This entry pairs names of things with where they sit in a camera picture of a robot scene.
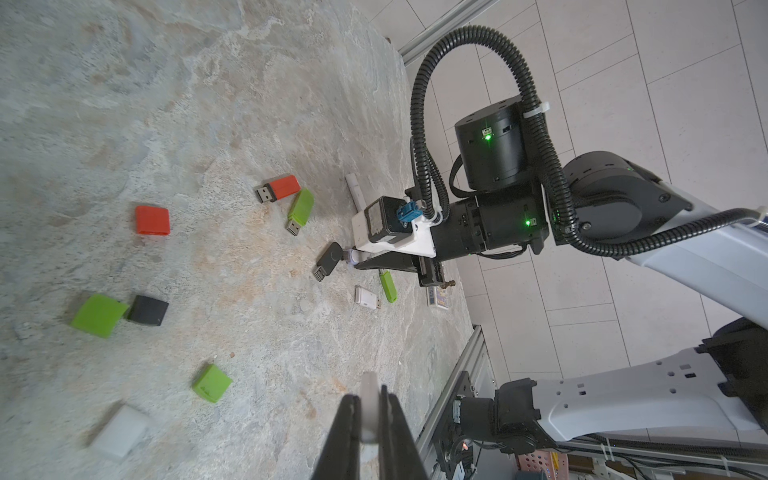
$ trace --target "pink basket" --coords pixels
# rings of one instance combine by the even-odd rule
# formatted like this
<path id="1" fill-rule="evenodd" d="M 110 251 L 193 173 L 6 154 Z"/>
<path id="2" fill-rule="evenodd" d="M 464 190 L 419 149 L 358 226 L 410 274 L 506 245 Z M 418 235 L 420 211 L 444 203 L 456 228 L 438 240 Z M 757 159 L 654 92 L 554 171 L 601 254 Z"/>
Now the pink basket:
<path id="1" fill-rule="evenodd" d="M 521 472 L 544 472 L 547 480 L 568 480 L 568 455 L 556 454 L 558 465 L 555 468 L 552 461 L 552 452 L 536 450 L 526 455 L 518 455 Z"/>

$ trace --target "red cap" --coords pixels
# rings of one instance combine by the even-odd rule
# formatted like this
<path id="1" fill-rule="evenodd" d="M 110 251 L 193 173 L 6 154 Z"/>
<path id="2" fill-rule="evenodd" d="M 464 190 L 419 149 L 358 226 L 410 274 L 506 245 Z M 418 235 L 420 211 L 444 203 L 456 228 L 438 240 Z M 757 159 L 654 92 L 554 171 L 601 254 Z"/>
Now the red cap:
<path id="1" fill-rule="evenodd" d="M 293 175 L 280 178 L 274 182 L 270 182 L 270 188 L 275 193 L 275 200 L 293 195 L 297 191 L 301 190 L 299 181 Z"/>
<path id="2" fill-rule="evenodd" d="M 148 205 L 136 207 L 136 232 L 140 235 L 168 235 L 170 233 L 168 209 Z"/>

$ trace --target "stone surface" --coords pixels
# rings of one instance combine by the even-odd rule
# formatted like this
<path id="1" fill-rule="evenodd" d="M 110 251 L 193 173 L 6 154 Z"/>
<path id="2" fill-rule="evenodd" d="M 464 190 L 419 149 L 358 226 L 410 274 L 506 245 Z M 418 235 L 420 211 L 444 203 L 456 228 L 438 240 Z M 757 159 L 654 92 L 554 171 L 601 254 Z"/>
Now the stone surface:
<path id="1" fill-rule="evenodd" d="M 359 12 L 11 0 L 0 23 L 4 478 L 309 478 L 365 370 L 418 433 L 471 333 L 460 287 L 430 310 L 394 273 L 397 303 L 372 311 L 353 295 L 382 294 L 376 272 L 312 276 L 352 242 L 344 174 L 369 199 L 412 183 L 405 69 Z M 290 200 L 253 192 L 288 173 L 316 197 L 298 237 Z M 135 233 L 141 204 L 170 236 Z M 100 339 L 68 325 L 92 293 L 170 307 Z M 216 405 L 190 388 L 214 359 L 233 379 Z M 87 445 L 125 403 L 155 424 L 114 464 Z"/>

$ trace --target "white usb flash drive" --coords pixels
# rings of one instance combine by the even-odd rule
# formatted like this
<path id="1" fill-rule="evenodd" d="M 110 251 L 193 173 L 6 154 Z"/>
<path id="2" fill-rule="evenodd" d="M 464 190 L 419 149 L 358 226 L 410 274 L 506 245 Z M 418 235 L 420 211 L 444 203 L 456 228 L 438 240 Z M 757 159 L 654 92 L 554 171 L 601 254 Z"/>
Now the white usb flash drive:
<path id="1" fill-rule="evenodd" d="M 379 300 L 374 292 L 366 290 L 361 286 L 355 286 L 355 303 L 367 306 L 371 310 L 376 310 L 382 306 L 381 300 Z"/>

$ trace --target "floor tile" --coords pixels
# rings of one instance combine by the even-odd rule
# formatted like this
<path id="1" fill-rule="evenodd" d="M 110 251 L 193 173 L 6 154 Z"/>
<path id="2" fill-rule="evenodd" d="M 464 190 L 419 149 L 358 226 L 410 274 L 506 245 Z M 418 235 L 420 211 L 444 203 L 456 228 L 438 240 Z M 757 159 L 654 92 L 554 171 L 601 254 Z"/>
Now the floor tile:
<path id="1" fill-rule="evenodd" d="M 455 7 L 459 0 L 408 0 L 413 11 L 425 27 L 435 23 L 440 17 Z"/>
<path id="2" fill-rule="evenodd" d="M 451 192 L 451 187 L 449 186 L 449 181 L 451 180 L 451 172 L 445 171 L 441 172 L 442 175 L 442 181 L 445 182 L 445 188 L 448 189 L 448 198 L 450 199 L 451 203 L 458 202 L 461 200 L 461 198 L 457 198 L 453 196 L 453 192 Z M 464 169 L 458 171 L 456 174 L 456 187 L 458 187 L 460 190 L 469 190 L 469 185 L 467 185 L 467 177 L 464 175 Z"/>
<path id="3" fill-rule="evenodd" d="M 550 326 L 608 322 L 618 319 L 613 303 L 548 310 L 547 318 L 549 319 Z"/>
<path id="4" fill-rule="evenodd" d="M 453 161 L 456 161 L 456 158 L 462 154 L 462 151 L 458 148 L 458 141 L 454 141 L 453 143 L 449 143 L 448 149 L 451 151 L 451 158 Z"/>
<path id="5" fill-rule="evenodd" d="M 366 16 L 368 21 L 373 20 L 392 0 L 353 0 L 352 4 Z"/>
<path id="6" fill-rule="evenodd" d="M 683 439 L 692 439 L 685 442 L 687 445 L 717 445 L 722 441 L 739 442 L 736 430 L 712 429 L 709 427 L 663 427 L 648 429 L 648 435 L 652 442 L 682 443 Z"/>
<path id="7" fill-rule="evenodd" d="M 626 260 L 603 261 L 632 365 L 697 346 L 709 336 L 698 292 Z"/>
<path id="8" fill-rule="evenodd" d="M 555 71 L 632 33 L 624 0 L 539 0 Z"/>
<path id="9" fill-rule="evenodd" d="M 448 145 L 449 146 L 452 145 L 452 144 L 455 144 L 456 142 L 458 142 L 458 138 L 456 138 L 456 129 L 454 128 L 453 125 L 451 125 L 450 127 L 445 129 L 445 137 L 448 138 Z"/>
<path id="10" fill-rule="evenodd" d="M 474 45 L 458 47 L 443 57 L 432 73 L 431 82 L 444 130 L 453 129 L 457 121 L 491 104 Z M 453 141 L 455 139 L 449 137 L 449 143 Z"/>
<path id="11" fill-rule="evenodd" d="M 710 334 L 712 335 L 714 335 L 721 326 L 725 326 L 734 320 L 741 318 L 741 315 L 738 313 L 720 305 L 718 302 L 707 296 L 702 295 L 701 302 L 704 305 L 704 313 L 707 315 L 707 324 L 710 326 Z"/>
<path id="12" fill-rule="evenodd" d="M 627 35 L 602 50 L 596 51 L 584 60 L 559 71 L 556 75 L 558 87 L 564 90 L 635 54 L 637 54 L 637 46 L 634 43 L 634 35 Z"/>
<path id="13" fill-rule="evenodd" d="M 571 135 L 565 122 L 560 92 L 554 79 L 552 63 L 549 61 L 547 42 L 544 38 L 544 31 L 541 30 L 541 24 L 536 24 L 516 36 L 515 44 L 531 69 L 539 98 L 550 104 L 550 110 L 546 117 L 549 136 L 555 151 L 559 153 L 572 149 Z M 480 62 L 492 103 L 520 94 L 515 77 L 498 55 L 488 55 Z"/>
<path id="14" fill-rule="evenodd" d="M 413 82 L 416 80 L 416 74 L 419 73 L 419 67 L 422 66 L 422 62 L 424 61 L 424 55 L 417 58 L 416 60 L 412 61 L 410 65 L 406 67 L 406 75 L 408 76 L 408 86 L 409 88 L 413 89 Z"/>
<path id="15" fill-rule="evenodd" d="M 531 262 L 487 270 L 483 276 L 509 371 L 560 370 Z"/>
<path id="16" fill-rule="evenodd" d="M 728 0 L 628 0 L 627 4 L 648 83 L 739 43 Z"/>
<path id="17" fill-rule="evenodd" d="M 592 375 L 629 366 L 619 322 L 552 327 L 563 378 Z"/>
<path id="18" fill-rule="evenodd" d="M 765 433 L 765 430 L 750 430 L 748 432 L 739 432 L 739 440 L 741 441 L 741 445 L 744 448 L 749 448 L 750 443 L 757 445 L 768 445 L 768 434 Z"/>
<path id="19" fill-rule="evenodd" d="M 491 5 L 471 22 L 471 25 L 499 28 L 514 17 L 520 15 L 526 8 L 535 5 L 531 0 L 501 0 Z"/>
<path id="20" fill-rule="evenodd" d="M 610 151 L 667 179 L 637 56 L 565 88 L 560 95 L 576 155 Z"/>
<path id="21" fill-rule="evenodd" d="M 451 151 L 448 149 L 448 141 L 445 139 L 440 110 L 432 85 L 427 87 L 427 95 L 424 99 L 424 133 L 427 137 L 427 148 L 432 154 L 432 158 L 435 159 L 438 170 L 451 170 L 453 165 Z"/>
<path id="22" fill-rule="evenodd" d="M 720 209 L 765 203 L 768 153 L 741 48 L 648 88 L 676 187 Z"/>
<path id="23" fill-rule="evenodd" d="M 513 18 L 507 20 L 503 25 L 497 27 L 496 29 L 499 30 L 501 33 L 503 33 L 507 38 L 512 40 L 512 43 L 514 43 L 515 46 L 517 46 L 518 41 L 515 40 L 515 37 L 520 35 L 522 32 L 528 30 L 530 27 L 536 25 L 540 21 L 541 19 L 538 16 L 538 9 L 536 8 L 536 4 L 534 3 L 529 5 L 527 8 L 523 9 Z M 478 45 L 478 55 L 480 55 L 480 58 L 483 58 L 486 55 L 491 53 L 493 53 L 493 50 L 491 50 L 490 48 L 484 47 L 482 45 Z"/>
<path id="24" fill-rule="evenodd" d="M 747 0 L 733 10 L 736 12 L 757 109 L 763 121 L 763 134 L 768 137 L 768 2 Z"/>
<path id="25" fill-rule="evenodd" d="M 600 257 L 570 245 L 555 246 L 551 236 L 542 252 L 532 257 L 547 310 L 613 301 Z"/>
<path id="26" fill-rule="evenodd" d="M 371 25 L 382 36 L 389 38 L 395 50 L 402 48 L 424 31 L 424 26 L 406 0 L 392 0 L 392 3 L 371 21 Z"/>
<path id="27" fill-rule="evenodd" d="M 470 296 L 467 299 L 467 309 L 469 309 L 469 319 L 472 321 L 472 325 L 482 325 L 482 334 L 485 337 L 485 345 L 488 347 L 488 355 L 491 357 L 491 366 L 496 383 L 501 385 L 508 382 L 507 363 L 504 360 L 502 342 L 498 338 L 498 330 L 496 329 L 496 322 L 493 320 L 488 295 Z"/>
<path id="28" fill-rule="evenodd" d="M 485 292 L 485 282 L 482 278 L 480 263 L 475 255 L 468 255 L 456 259 L 458 274 L 462 278 L 464 296 L 482 295 Z"/>
<path id="29" fill-rule="evenodd" d="M 509 378 L 512 380 L 560 380 L 563 374 L 560 372 L 510 372 Z"/>
<path id="30" fill-rule="evenodd" d="M 486 250 L 486 255 L 492 255 L 494 253 L 515 252 L 520 250 L 518 246 L 495 248 L 493 250 Z M 480 269 L 491 270 L 494 268 L 501 268 L 502 266 L 515 265 L 516 263 L 530 262 L 531 261 L 531 249 L 527 249 L 522 255 L 515 258 L 508 258 L 505 260 L 492 260 L 490 258 L 480 257 Z"/>

